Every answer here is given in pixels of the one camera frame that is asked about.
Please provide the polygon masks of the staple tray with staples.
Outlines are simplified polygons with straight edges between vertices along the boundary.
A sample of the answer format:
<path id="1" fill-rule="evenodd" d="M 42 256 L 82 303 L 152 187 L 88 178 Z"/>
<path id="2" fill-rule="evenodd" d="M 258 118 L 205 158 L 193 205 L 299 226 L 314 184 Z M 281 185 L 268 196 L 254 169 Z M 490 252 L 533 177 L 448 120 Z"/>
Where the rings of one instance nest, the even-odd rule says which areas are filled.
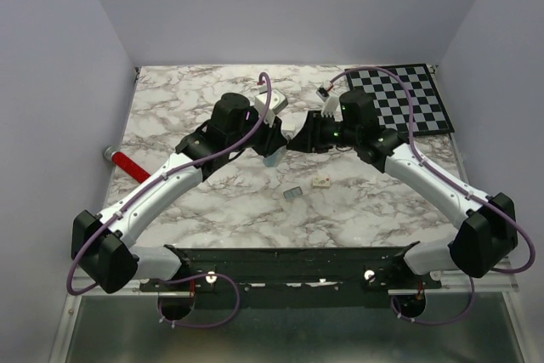
<path id="1" fill-rule="evenodd" d="M 283 197 L 287 201 L 292 201 L 303 195 L 302 188 L 300 186 L 293 187 L 283 192 Z"/>

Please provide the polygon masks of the staple box sleeve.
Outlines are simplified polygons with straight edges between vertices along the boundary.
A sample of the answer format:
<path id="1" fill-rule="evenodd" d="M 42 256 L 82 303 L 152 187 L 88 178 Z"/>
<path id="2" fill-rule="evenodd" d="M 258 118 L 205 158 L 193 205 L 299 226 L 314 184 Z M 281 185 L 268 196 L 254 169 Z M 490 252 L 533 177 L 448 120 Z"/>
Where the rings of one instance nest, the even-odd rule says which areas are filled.
<path id="1" fill-rule="evenodd" d="M 328 189 L 331 187 L 331 180 L 329 177 L 313 177 L 312 186 L 314 188 Z"/>

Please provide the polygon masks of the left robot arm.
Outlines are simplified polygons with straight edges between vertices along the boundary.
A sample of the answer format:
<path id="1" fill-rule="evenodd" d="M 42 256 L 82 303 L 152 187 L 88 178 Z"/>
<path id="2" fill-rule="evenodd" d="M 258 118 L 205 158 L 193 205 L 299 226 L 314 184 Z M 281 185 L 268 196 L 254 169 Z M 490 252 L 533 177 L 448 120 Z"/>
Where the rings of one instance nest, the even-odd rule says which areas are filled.
<path id="1" fill-rule="evenodd" d="M 288 101 L 278 91 L 254 100 L 223 94 L 211 117 L 183 137 L 174 153 L 132 193 L 98 214 L 79 213 L 72 226 L 71 258 L 107 293 L 133 279 L 157 278 L 171 291 L 182 289 L 189 271 L 173 251 L 137 252 L 146 227 L 181 195 L 206 181 L 246 149 L 268 158 L 287 143 L 279 113 Z"/>

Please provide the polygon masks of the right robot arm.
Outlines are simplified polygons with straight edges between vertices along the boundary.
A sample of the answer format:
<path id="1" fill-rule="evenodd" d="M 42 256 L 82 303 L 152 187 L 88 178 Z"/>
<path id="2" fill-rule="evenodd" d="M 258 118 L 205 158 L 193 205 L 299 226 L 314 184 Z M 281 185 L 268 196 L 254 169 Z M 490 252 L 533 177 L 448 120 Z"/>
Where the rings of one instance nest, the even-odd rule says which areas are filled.
<path id="1" fill-rule="evenodd" d="M 406 137 L 380 124 L 373 99 L 362 88 L 339 98 L 341 121 L 320 111 L 309 111 L 288 150 L 325 153 L 333 147 L 352 148 L 361 161 L 398 179 L 433 204 L 456 228 L 456 236 L 405 247 L 391 267 L 393 282 L 408 288 L 422 275 L 438 270 L 460 270 L 481 278 L 517 245 L 518 233 L 508 223 L 514 218 L 513 201 L 429 170 L 431 161 L 415 154 Z"/>

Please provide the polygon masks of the light blue stapler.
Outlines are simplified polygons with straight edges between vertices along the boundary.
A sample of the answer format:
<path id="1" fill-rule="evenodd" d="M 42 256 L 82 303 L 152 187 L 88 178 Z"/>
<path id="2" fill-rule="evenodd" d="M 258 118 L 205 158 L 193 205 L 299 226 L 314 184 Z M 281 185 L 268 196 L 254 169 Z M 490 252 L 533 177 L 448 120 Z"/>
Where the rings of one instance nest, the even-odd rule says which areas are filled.
<path id="1" fill-rule="evenodd" d="M 263 164 L 266 167 L 277 167 L 283 160 L 286 154 L 286 147 L 282 146 L 276 150 L 272 155 L 267 156 L 263 159 Z"/>

